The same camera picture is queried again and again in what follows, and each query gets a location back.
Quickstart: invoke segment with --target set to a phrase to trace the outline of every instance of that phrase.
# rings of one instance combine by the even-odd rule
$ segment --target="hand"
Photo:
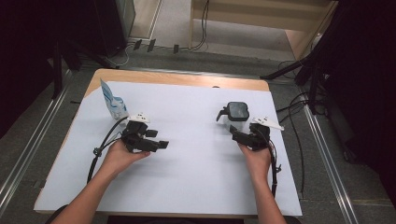
[[[247,168],[253,181],[267,182],[268,170],[271,165],[270,149],[252,151],[247,146],[238,143],[247,161]]]
[[[149,156],[149,152],[141,151],[131,153],[125,147],[121,140],[116,141],[110,146],[106,157],[100,167],[98,174],[111,176],[115,178],[119,173],[124,171],[135,161],[141,160]]]

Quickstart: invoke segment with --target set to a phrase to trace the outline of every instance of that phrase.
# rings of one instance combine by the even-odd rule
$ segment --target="white floor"
[[[188,46],[190,11],[191,1],[163,0],[151,36],[156,39],[156,46]],[[206,44],[199,51],[274,61],[295,60],[281,29],[208,21],[206,33]],[[194,20],[192,44],[197,45],[201,38],[201,20]]]

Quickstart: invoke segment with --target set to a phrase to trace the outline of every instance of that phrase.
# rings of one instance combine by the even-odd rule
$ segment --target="white paper sheet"
[[[256,215],[253,187],[245,158],[223,125],[216,122],[228,102],[245,102],[253,117],[277,121],[269,91],[242,91],[162,84],[108,82],[122,97],[130,114],[144,112],[156,141],[169,141],[167,149],[134,163],[109,186],[98,211],[176,213],[197,215]],[[115,123],[100,89],[81,103],[64,147],[35,203],[36,211],[52,211],[70,203],[86,185],[99,147]],[[276,145],[278,173],[276,201],[283,215],[301,216],[296,188],[283,139],[271,129]],[[96,164],[100,167],[104,156]]]

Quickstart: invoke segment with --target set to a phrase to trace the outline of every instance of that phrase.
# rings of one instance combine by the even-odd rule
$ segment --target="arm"
[[[271,164],[270,152],[268,149],[252,151],[246,146],[240,144],[238,146],[241,148],[247,161],[247,169],[250,173],[256,198],[259,222],[261,224],[286,224],[285,218],[280,213],[279,207],[268,186],[267,176]]]
[[[149,152],[130,153],[121,140],[108,150],[99,171],[81,193],[51,223],[91,223],[107,187],[119,173]]]

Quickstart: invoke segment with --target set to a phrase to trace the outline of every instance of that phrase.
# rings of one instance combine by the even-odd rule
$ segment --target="table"
[[[190,47],[193,19],[201,19],[206,0],[191,1]],[[296,60],[309,50],[329,24],[337,2],[329,0],[211,0],[207,19],[285,29]]]
[[[148,127],[159,131],[157,141],[169,140],[170,143],[166,150],[156,152],[149,160],[138,161],[131,169],[120,174],[107,189],[99,205],[99,212],[108,215],[163,217],[256,216],[254,193],[244,157],[229,133],[215,122],[217,113],[225,105],[216,105],[213,109],[207,101],[194,101],[191,104],[189,97],[209,99],[205,92],[210,92],[211,100],[219,98],[230,102],[229,95],[237,91],[237,95],[248,93],[248,98],[253,103],[254,100],[261,99],[257,95],[272,100],[265,81],[107,69],[100,69],[93,76],[67,140],[49,172],[46,186],[37,198],[37,212],[51,213],[59,206],[69,203],[79,193],[85,185],[86,173],[93,158],[92,149],[115,122],[106,111],[101,90],[97,90],[100,79],[107,81],[115,95],[122,96],[130,113],[138,113],[136,108],[144,108],[144,112],[160,111],[149,115],[151,123]],[[206,88],[213,86],[220,89]],[[178,103],[184,106],[187,106],[186,102],[198,105],[199,113],[183,114],[177,113],[178,110],[176,113],[169,112],[166,108],[169,107],[167,101],[171,102],[172,97],[167,95],[173,94],[171,91],[174,90],[183,92],[177,99]],[[134,92],[134,97],[127,94],[131,91]],[[220,95],[214,95],[213,92],[220,92]],[[93,97],[100,100],[93,102]],[[250,112],[257,111],[257,106],[264,106],[252,102],[248,103]],[[276,119],[275,109],[272,110],[268,110],[268,115],[272,119],[275,116]],[[207,114],[207,111],[210,112],[210,118],[201,121],[199,115]],[[282,162],[276,199],[289,201],[291,198],[291,203],[297,204],[297,208],[289,209],[289,203],[278,202],[281,211],[283,207],[284,215],[300,216],[301,208],[280,131],[272,131],[271,138],[276,144],[278,160]],[[102,160],[98,161],[96,170]],[[291,183],[287,185],[287,180],[290,179]],[[282,192],[291,192],[291,196]]]

